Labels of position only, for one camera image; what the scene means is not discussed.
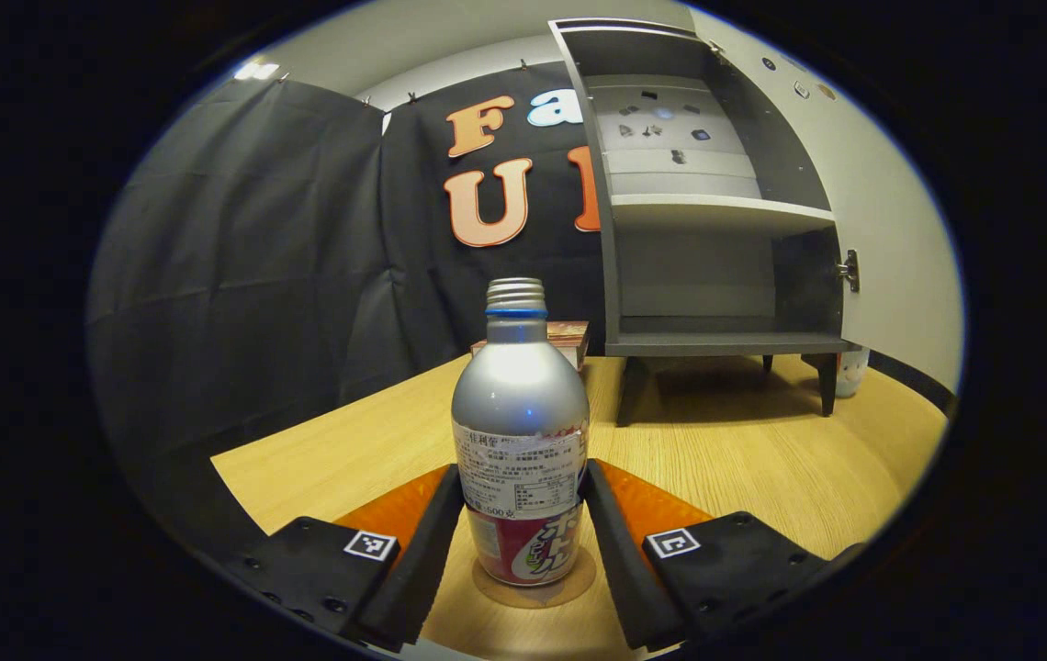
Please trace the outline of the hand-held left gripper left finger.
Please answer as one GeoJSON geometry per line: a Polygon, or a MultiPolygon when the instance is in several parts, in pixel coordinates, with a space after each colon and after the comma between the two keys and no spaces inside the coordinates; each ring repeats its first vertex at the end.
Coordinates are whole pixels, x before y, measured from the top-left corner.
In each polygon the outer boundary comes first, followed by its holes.
{"type": "Polygon", "coordinates": [[[243,548],[243,583],[305,623],[398,652],[417,643],[445,572],[456,465],[413,478],[334,521],[298,516],[243,548]]]}

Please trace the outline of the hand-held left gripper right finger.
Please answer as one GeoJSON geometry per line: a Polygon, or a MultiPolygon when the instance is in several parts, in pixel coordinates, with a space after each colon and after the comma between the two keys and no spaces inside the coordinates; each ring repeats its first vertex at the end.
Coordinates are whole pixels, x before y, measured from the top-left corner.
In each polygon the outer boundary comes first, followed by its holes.
{"type": "Polygon", "coordinates": [[[783,610],[863,551],[806,551],[762,519],[714,516],[598,459],[581,493],[591,511],[617,619],[632,648],[723,639],[783,610]]]}

